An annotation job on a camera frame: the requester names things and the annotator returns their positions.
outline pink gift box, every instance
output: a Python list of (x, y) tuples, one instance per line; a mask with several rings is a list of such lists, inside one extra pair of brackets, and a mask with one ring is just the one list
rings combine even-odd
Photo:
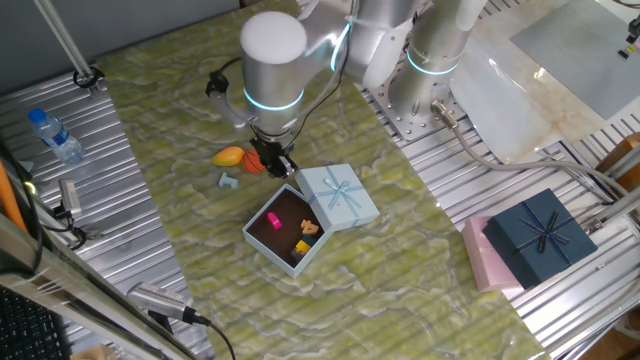
[(518, 288), (520, 283), (482, 233), (489, 219), (491, 216), (468, 219), (462, 230), (478, 291)]

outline ribbon bow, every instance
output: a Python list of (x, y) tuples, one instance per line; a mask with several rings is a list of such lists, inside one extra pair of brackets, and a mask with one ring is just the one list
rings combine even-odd
[(558, 253), (558, 255), (560, 255), (560, 257), (564, 261), (566, 261), (567, 264), (571, 265), (571, 260), (569, 260), (567, 255), (565, 255), (565, 253), (562, 251), (562, 249), (559, 246), (559, 244), (562, 244), (562, 245), (568, 244), (570, 240), (558, 234), (556, 231), (569, 225), (573, 221), (573, 218), (569, 217), (568, 219), (556, 225), (556, 221), (558, 220), (558, 210), (556, 210), (553, 213), (553, 216), (551, 217), (551, 221), (549, 222), (549, 225), (545, 227), (544, 225), (542, 225), (542, 222), (540, 221), (540, 219), (538, 219), (536, 214), (533, 213), (531, 208), (526, 203), (523, 202), (522, 206), (524, 206), (524, 210), (527, 212), (529, 217), (533, 219), (535, 224), (531, 224), (530, 222), (524, 220), (523, 218), (520, 218), (520, 222), (524, 226), (526, 226), (529, 230), (533, 231), (536, 234), (536, 236), (533, 239), (518, 246), (518, 248), (513, 252), (513, 254), (520, 253), (526, 250), (527, 248), (533, 246), (536, 243), (538, 243), (538, 252), (543, 253), (546, 247), (547, 239), (549, 239), (549, 243), (551, 244), (553, 249)]
[(329, 210), (333, 210), (333, 208), (338, 203), (338, 200), (340, 200), (340, 197), (342, 197), (356, 218), (356, 220), (353, 222), (353, 225), (351, 225), (351, 227), (356, 226), (356, 224), (360, 220), (360, 216), (358, 215), (358, 212), (356, 211), (355, 207), (357, 207), (358, 209), (361, 209), (362, 206), (358, 204), (358, 202), (351, 195), (349, 195), (349, 192), (364, 190), (364, 187), (362, 186), (352, 187), (349, 184), (349, 181), (346, 181), (346, 180), (343, 181), (342, 183), (338, 183), (338, 179), (336, 179), (335, 175), (333, 175), (333, 172), (331, 171), (331, 169), (328, 166), (326, 167), (326, 169), (327, 169), (327, 173), (329, 173), (330, 178), (323, 179), (323, 182), (331, 189), (331, 191), (325, 191), (325, 192), (314, 194), (311, 197), (311, 199), (309, 199), (309, 204), (313, 203), (319, 197), (333, 196), (333, 198), (331, 199), (331, 202), (329, 203)]

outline table surface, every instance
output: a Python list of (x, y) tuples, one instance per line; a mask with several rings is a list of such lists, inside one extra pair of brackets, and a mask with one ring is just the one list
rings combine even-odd
[[(229, 145), (248, 149), (250, 134), (235, 133), (204, 88), (210, 71), (240, 54), (241, 25), (265, 10), (299, 11), (269, 0), (99, 61), (197, 308), (239, 358), (544, 353), (501, 293), (476, 291), (460, 234), (350, 82), (310, 117), (293, 157), (303, 168), (351, 164), (381, 216), (334, 234), (296, 280), (244, 241), (241, 228), (283, 181), (211, 164)], [(309, 84), (306, 101), (327, 75)], [(241, 82), (240, 67), (228, 77)], [(232, 101), (240, 89), (232, 85)], [(238, 190), (217, 186), (225, 171)]]

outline bottle cap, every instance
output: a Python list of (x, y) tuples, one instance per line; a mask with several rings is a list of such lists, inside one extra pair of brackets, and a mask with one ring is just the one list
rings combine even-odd
[(29, 120), (32, 123), (37, 124), (45, 121), (47, 119), (47, 113), (42, 109), (33, 109), (29, 111)]

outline plastic bottle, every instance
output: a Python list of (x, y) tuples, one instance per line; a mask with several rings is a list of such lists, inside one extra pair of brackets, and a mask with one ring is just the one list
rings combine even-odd
[(54, 154), (65, 164), (73, 165), (82, 160), (84, 151), (80, 142), (69, 135), (69, 130), (55, 116), (47, 115), (42, 109), (29, 112), (33, 133), (51, 148)]

